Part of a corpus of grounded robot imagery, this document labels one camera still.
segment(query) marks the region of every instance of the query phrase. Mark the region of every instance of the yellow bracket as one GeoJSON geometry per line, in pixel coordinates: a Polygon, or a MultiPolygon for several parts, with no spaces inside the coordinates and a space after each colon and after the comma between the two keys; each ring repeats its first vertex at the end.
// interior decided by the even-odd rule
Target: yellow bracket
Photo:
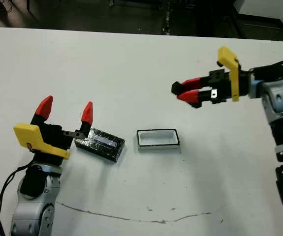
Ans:
{"type": "Polygon", "coordinates": [[[37,125],[20,123],[14,126],[13,129],[21,146],[30,150],[33,149],[60,156],[66,160],[69,159],[69,151],[44,143],[41,131],[37,125]]]}
{"type": "Polygon", "coordinates": [[[231,81],[231,96],[233,102],[239,101],[239,62],[237,56],[227,47],[222,46],[218,50],[218,62],[227,67],[231,81]]]}

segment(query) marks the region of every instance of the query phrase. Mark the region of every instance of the black box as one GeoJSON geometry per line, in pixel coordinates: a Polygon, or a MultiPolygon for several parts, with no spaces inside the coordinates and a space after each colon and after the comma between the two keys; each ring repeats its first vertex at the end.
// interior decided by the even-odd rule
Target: black box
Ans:
{"type": "Polygon", "coordinates": [[[88,138],[75,139],[74,143],[78,148],[117,162],[125,140],[91,127],[88,138]]]}

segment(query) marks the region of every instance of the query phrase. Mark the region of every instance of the dark floor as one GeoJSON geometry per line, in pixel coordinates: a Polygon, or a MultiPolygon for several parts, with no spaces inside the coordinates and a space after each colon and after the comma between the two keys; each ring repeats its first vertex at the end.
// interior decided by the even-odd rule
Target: dark floor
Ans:
{"type": "MultiPolygon", "coordinates": [[[[39,28],[56,30],[84,30],[120,33],[161,34],[165,11],[158,5],[116,0],[109,7],[108,0],[4,0],[8,14],[0,14],[0,27],[39,28]]],[[[171,14],[171,35],[202,36],[197,30],[195,7],[175,7],[171,14]]],[[[239,38],[232,18],[215,17],[214,32],[210,36],[239,38]]],[[[258,19],[239,17],[240,29],[246,38],[283,41],[283,27],[258,19]]]]}

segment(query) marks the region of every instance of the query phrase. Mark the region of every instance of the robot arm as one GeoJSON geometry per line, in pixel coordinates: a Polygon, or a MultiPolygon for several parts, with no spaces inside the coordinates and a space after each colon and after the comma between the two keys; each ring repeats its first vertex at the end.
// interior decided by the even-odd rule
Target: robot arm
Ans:
{"type": "MultiPolygon", "coordinates": [[[[263,67],[242,71],[237,57],[226,47],[219,49],[218,65],[224,69],[209,72],[209,76],[175,82],[172,93],[195,108],[202,102],[225,102],[228,98],[238,101],[239,96],[261,98],[267,121],[271,127],[277,160],[283,162],[283,61],[263,67]],[[211,90],[200,91],[203,87],[211,90]]],[[[283,204],[283,164],[276,168],[277,188],[283,204]]]]}
{"type": "MultiPolygon", "coordinates": [[[[11,236],[50,236],[54,220],[56,197],[60,190],[63,160],[69,158],[73,138],[88,136],[93,122],[93,105],[89,102],[83,111],[79,130],[64,131],[60,125],[46,124],[53,97],[46,97],[38,106],[30,124],[14,127],[21,146],[34,153],[33,160],[13,172],[0,194],[0,213],[5,188],[16,172],[26,169],[18,186],[18,204],[12,217],[11,236]]],[[[0,235],[5,236],[1,221],[0,235]]]]}

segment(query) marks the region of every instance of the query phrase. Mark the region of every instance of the tabletop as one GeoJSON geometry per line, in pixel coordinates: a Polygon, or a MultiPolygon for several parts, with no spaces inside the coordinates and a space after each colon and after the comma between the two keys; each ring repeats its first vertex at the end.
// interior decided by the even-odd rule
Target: tabletop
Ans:
{"type": "MultiPolygon", "coordinates": [[[[223,45],[244,70],[283,59],[277,41],[0,28],[0,190],[32,158],[13,126],[53,95],[48,123],[75,130],[92,101],[93,127],[125,148],[112,163],[72,144],[53,236],[283,235],[280,163],[261,101],[194,109],[170,92],[218,69],[223,45]],[[155,128],[177,129],[180,150],[138,151],[136,131],[155,128]]],[[[7,232],[23,176],[4,195],[7,232]]]]}

